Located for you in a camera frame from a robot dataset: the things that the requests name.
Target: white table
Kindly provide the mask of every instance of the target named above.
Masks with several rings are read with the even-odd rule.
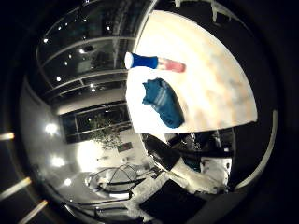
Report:
[[[232,53],[212,34],[177,14],[154,10],[136,53],[186,63],[184,73],[130,69],[126,100],[137,133],[188,133],[224,129],[257,120],[250,84]],[[174,89],[185,122],[167,128],[150,105],[143,105],[148,79],[163,78]]]

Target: potted plant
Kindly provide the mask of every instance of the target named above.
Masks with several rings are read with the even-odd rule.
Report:
[[[117,125],[113,125],[111,119],[101,115],[90,119],[92,127],[91,138],[103,146],[103,150],[110,150],[121,145],[121,133]]]

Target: dark background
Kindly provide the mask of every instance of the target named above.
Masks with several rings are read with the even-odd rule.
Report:
[[[232,9],[260,37],[277,71],[275,79],[280,91],[278,139],[273,156],[255,190],[220,223],[295,222],[298,219],[299,190],[298,6],[296,1],[220,2]],[[61,15],[80,3],[79,0],[16,0],[1,3],[0,133],[16,133],[15,143],[18,146],[21,142],[16,104],[21,80],[30,66],[35,45]],[[19,181],[11,162],[13,148],[10,143],[0,142],[0,192]],[[30,174],[25,165],[25,155],[18,152],[18,156],[23,159],[22,170]],[[1,223],[16,223],[34,207],[26,191],[22,190],[1,202]],[[51,222],[45,215],[39,214],[31,223]]]

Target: ceiling light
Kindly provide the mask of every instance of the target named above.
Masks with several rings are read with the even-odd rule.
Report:
[[[110,197],[117,198],[117,199],[129,199],[130,198],[129,193],[121,193],[121,194],[110,193],[109,195],[110,195]]]
[[[67,178],[65,181],[64,181],[64,184],[66,186],[70,186],[72,184],[72,180],[70,178]]]
[[[58,130],[58,127],[56,124],[53,123],[49,123],[46,125],[45,131],[51,135],[53,135],[54,133],[56,133]]]

